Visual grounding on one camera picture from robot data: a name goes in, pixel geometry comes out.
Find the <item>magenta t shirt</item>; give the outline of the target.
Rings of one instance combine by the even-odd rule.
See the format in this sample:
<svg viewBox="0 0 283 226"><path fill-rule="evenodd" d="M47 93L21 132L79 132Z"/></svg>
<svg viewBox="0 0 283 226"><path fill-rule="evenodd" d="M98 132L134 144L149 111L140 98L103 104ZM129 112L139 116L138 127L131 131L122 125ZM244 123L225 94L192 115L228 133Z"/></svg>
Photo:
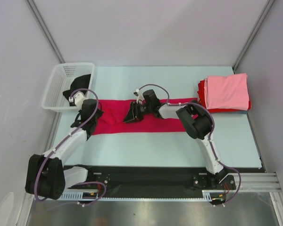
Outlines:
<svg viewBox="0 0 283 226"><path fill-rule="evenodd" d="M117 133L165 133L184 132L179 119L159 119L152 114L145 115L142 121L124 123L123 119L130 108L131 100L100 100L103 115L98 119L94 135Z"/></svg>

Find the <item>white plastic basket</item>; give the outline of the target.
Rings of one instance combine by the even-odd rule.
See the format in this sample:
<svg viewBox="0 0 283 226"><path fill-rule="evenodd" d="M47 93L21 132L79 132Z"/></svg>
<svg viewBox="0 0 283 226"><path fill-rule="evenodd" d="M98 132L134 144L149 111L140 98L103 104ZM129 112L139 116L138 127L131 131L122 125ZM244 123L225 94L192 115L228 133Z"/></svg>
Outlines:
<svg viewBox="0 0 283 226"><path fill-rule="evenodd" d="M56 65L50 75L46 85L42 108L62 113L67 111L77 111L78 107L71 106L68 98L63 92L71 89L73 81L83 75L90 75L87 88L92 86L95 65L93 63L64 63Z"/></svg>

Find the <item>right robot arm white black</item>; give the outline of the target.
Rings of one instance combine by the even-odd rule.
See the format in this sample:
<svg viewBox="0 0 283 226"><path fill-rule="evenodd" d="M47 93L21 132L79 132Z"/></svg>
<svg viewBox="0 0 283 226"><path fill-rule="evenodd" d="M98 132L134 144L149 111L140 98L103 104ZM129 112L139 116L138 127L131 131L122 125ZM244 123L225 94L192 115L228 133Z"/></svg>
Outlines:
<svg viewBox="0 0 283 226"><path fill-rule="evenodd" d="M160 119L178 119L189 137L195 139L206 161L208 186L219 189L225 184L228 168L222 163L213 140L215 121L209 111L196 100L186 103L171 104L161 102L154 90L134 93L135 101L123 119L124 123L142 121L145 115L151 114Z"/></svg>

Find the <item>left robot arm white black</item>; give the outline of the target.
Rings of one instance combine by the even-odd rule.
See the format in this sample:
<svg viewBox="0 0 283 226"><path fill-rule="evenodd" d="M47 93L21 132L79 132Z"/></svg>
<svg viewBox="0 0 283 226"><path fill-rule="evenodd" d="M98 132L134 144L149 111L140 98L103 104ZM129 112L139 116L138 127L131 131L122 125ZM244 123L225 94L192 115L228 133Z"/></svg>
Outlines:
<svg viewBox="0 0 283 226"><path fill-rule="evenodd" d="M68 135L58 145L41 155L30 157L25 191L37 200L57 200L66 188L80 184L84 188L94 185L95 177L84 167L64 169L71 155L95 132L98 119L103 115L99 101L86 99L82 102Z"/></svg>

